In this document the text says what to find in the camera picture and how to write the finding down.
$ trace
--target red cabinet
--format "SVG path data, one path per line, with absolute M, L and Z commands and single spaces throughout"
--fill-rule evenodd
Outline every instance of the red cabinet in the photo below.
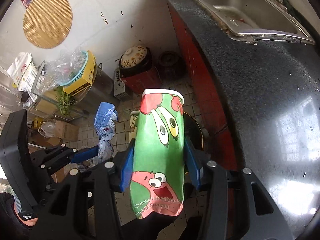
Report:
M 236 159 L 227 120 L 213 83 L 203 60 L 197 42 L 181 20 L 178 13 L 169 5 L 172 23 L 176 32 L 182 56 L 186 62 L 193 90 L 200 107 L 205 128 L 216 139 L 214 157 L 225 169 L 236 170 Z

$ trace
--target black pants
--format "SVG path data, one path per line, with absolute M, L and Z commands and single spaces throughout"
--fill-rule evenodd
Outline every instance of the black pants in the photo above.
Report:
M 156 240 L 160 231 L 179 216 L 172 217 L 152 212 L 146 218 L 134 219 L 121 227 L 125 240 Z M 196 240 L 201 217 L 191 217 L 179 240 Z

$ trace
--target yellow box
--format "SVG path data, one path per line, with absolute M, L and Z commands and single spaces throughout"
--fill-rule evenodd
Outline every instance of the yellow box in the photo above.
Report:
M 92 54 L 91 51 L 88 50 L 88 62 L 85 65 L 84 72 L 82 74 L 82 77 L 78 80 L 74 81 L 68 86 L 63 87 L 63 91 L 66 92 L 69 95 L 76 95 L 77 93 L 81 92 L 88 86 L 92 85 L 93 80 L 93 72 L 94 72 L 94 66 L 96 64 L 96 58 Z

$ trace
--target pink starfish cartoon character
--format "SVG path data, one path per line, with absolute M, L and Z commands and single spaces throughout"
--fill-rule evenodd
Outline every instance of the pink starfish cartoon character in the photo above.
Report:
M 141 218 L 147 217 L 153 211 L 169 216 L 177 216 L 182 211 L 182 201 L 177 198 L 163 173 L 135 171 L 132 173 L 131 180 L 143 185 L 150 192 L 150 198 L 134 204 L 135 208 L 138 208 L 147 203 L 139 212 Z

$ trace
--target green vegetable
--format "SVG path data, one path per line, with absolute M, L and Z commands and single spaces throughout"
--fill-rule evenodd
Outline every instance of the green vegetable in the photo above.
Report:
M 63 87 L 60 86 L 57 88 L 56 100 L 58 101 L 57 107 L 60 110 L 60 113 L 63 116 L 69 115 L 71 111 L 71 105 L 74 102 L 73 96 L 64 92 Z

